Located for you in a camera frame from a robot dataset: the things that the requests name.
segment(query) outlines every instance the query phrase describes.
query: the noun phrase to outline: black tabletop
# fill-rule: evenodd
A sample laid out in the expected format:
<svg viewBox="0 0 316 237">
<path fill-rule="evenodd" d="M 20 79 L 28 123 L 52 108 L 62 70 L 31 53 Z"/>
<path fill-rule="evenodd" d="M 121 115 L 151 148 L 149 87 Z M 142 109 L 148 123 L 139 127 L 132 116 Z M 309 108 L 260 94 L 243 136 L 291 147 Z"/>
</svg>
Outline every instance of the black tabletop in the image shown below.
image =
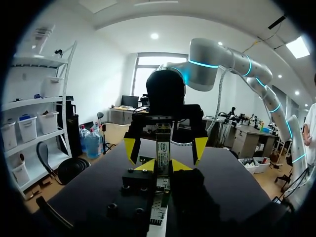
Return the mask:
<svg viewBox="0 0 316 237">
<path fill-rule="evenodd" d="M 170 150 L 172 158 L 194 168 L 191 147 L 171 145 Z M 155 157 L 156 143 L 143 139 L 139 155 Z M 119 192 L 125 170 L 139 165 L 133 166 L 128 161 L 122 142 L 72 180 L 48 203 L 71 223 L 85 220 L 88 210 L 105 213 L 107 205 Z M 241 222 L 270 202 L 253 176 L 226 149 L 205 148 L 196 168 L 204 175 L 207 191 L 220 205 L 220 218 L 223 221 L 235 219 Z M 175 236 L 174 211 L 171 201 L 166 236 Z"/>
</svg>

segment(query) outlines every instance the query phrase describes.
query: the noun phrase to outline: person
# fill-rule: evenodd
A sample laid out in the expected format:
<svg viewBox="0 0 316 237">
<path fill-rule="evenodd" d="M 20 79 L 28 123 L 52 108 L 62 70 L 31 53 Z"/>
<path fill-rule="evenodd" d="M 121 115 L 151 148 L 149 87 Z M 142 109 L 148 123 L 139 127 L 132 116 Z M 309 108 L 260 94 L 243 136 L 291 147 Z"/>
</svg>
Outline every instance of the person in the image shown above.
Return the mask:
<svg viewBox="0 0 316 237">
<path fill-rule="evenodd" d="M 306 116 L 303 138 L 306 158 L 309 165 L 316 164 L 316 103 L 313 104 Z"/>
</svg>

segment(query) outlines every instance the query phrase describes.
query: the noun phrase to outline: lab bench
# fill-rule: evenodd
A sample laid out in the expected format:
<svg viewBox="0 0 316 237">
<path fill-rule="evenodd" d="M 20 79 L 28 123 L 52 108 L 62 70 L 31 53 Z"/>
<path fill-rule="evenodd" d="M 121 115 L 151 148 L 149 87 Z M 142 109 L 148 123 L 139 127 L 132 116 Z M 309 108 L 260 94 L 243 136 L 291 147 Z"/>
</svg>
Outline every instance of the lab bench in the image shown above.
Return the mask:
<svg viewBox="0 0 316 237">
<path fill-rule="evenodd" d="M 236 127 L 232 151 L 239 158 L 249 158 L 254 156 L 258 144 L 264 144 L 263 149 L 259 151 L 262 152 L 262 157 L 269 157 L 276 138 L 276 136 L 260 132 L 252 126 L 242 125 Z"/>
</svg>

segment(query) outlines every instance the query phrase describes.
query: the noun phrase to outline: white storage box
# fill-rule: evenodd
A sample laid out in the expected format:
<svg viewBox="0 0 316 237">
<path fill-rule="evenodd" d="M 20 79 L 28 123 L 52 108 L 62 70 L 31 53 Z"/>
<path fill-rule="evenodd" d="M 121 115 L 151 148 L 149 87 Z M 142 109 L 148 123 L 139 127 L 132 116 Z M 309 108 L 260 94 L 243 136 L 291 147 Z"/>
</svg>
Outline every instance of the white storage box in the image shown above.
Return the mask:
<svg viewBox="0 0 316 237">
<path fill-rule="evenodd" d="M 7 123 L 4 124 L 1 128 L 1 133 L 3 138 L 4 151 L 11 150 L 18 145 L 15 135 L 15 121 L 9 119 Z"/>
<path fill-rule="evenodd" d="M 18 167 L 12 169 L 12 172 L 19 186 L 22 186 L 29 182 L 30 177 L 25 167 L 25 161 L 23 161 L 22 164 L 20 164 Z"/>
<path fill-rule="evenodd" d="M 42 97 L 58 97 L 61 95 L 63 78 L 46 77 L 41 84 L 40 95 Z"/>
<path fill-rule="evenodd" d="M 27 115 L 20 117 L 18 120 L 22 140 L 24 143 L 34 140 L 38 137 L 38 134 L 36 132 L 36 118 L 37 117 L 31 116 L 30 118 L 21 120 L 25 116 Z"/>
<path fill-rule="evenodd" d="M 57 131 L 57 111 L 50 111 L 45 115 L 38 115 L 39 123 L 43 134 L 49 134 Z"/>
<path fill-rule="evenodd" d="M 238 159 L 238 160 L 242 164 L 244 159 Z M 253 167 L 246 167 L 246 166 L 244 166 L 244 167 L 246 168 L 246 170 L 249 171 L 250 174 L 254 174 L 256 172 L 257 168 L 259 167 L 259 165 L 255 162 L 255 166 L 253 166 Z"/>
<path fill-rule="evenodd" d="M 262 162 L 264 158 L 267 159 L 266 162 L 264 164 L 260 164 L 259 161 Z M 265 172 L 270 165 L 270 159 L 267 157 L 254 157 L 253 159 L 256 161 L 257 165 L 259 165 L 259 167 L 256 169 L 255 173 Z"/>
</svg>

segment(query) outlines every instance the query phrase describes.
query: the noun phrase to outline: metal shelving unit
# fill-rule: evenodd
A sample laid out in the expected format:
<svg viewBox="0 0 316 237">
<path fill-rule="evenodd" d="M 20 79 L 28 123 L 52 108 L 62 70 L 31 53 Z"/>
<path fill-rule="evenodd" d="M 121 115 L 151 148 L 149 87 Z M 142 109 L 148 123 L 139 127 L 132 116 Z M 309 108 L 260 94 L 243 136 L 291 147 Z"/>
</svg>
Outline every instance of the metal shelving unit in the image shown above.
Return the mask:
<svg viewBox="0 0 316 237">
<path fill-rule="evenodd" d="M 35 152 L 35 145 L 38 142 L 46 141 L 52 138 L 57 138 L 58 136 L 62 138 L 63 143 L 59 145 L 60 146 L 64 145 L 67 148 L 68 155 L 64 154 L 60 149 L 57 148 L 57 140 L 56 140 L 56 146 L 54 145 L 51 149 L 49 149 L 49 156 L 48 156 L 48 162 L 53 169 L 57 169 L 61 162 L 72 157 L 69 140 L 68 140 L 67 125 L 66 125 L 66 91 L 67 91 L 67 82 L 68 82 L 70 65 L 71 65 L 71 61 L 72 61 L 76 46 L 77 46 L 77 42 L 75 41 L 71 47 L 63 51 L 63 55 L 65 54 L 69 55 L 67 59 L 56 58 L 52 56 L 29 54 L 29 53 L 17 54 L 13 58 L 11 70 L 14 70 L 14 68 L 20 68 L 21 70 L 22 67 L 47 68 L 48 70 L 50 70 L 50 73 L 51 73 L 51 70 L 55 70 L 55 75 L 57 77 L 64 78 L 64 86 L 63 86 L 63 92 L 62 92 L 61 97 L 26 99 L 26 100 L 6 103 L 6 104 L 3 104 L 1 107 L 1 110 L 3 113 L 10 113 L 10 111 L 13 111 L 12 113 L 19 113 L 19 110 L 24 109 L 25 106 L 28 106 L 25 109 L 25 110 L 28 110 L 34 105 L 53 103 L 53 105 L 56 106 L 56 104 L 54 104 L 55 102 L 59 102 L 59 101 L 62 102 L 62 118 L 63 118 L 62 121 L 63 121 L 63 127 L 65 129 L 58 128 L 56 132 L 52 132 L 46 135 L 43 135 L 40 131 L 38 131 L 38 137 L 36 139 L 29 141 L 27 143 L 23 143 L 22 141 L 18 140 L 18 146 L 4 153 L 6 160 L 8 162 L 10 158 L 13 157 L 13 155 L 18 152 L 21 152 L 27 149 L 31 151 L 29 158 L 25 159 L 25 166 L 30 178 L 29 182 L 20 186 L 14 179 L 13 175 L 11 174 L 13 182 L 15 183 L 15 186 L 17 187 L 17 189 L 19 190 L 19 192 L 24 198 L 26 198 L 24 191 L 28 187 L 30 187 L 32 184 L 36 183 L 38 180 L 40 180 L 41 178 L 45 177 L 48 174 L 48 172 L 45 170 L 43 165 L 40 163 Z"/>
<path fill-rule="evenodd" d="M 52 103 L 62 101 L 63 97 L 49 97 L 49 98 L 39 98 L 39 99 L 30 99 L 30 100 L 20 100 L 16 102 L 10 102 L 7 104 L 2 105 L 1 110 L 11 110 L 22 106 L 27 105 L 36 105 L 36 104 L 43 104 L 43 103 Z"/>
</svg>

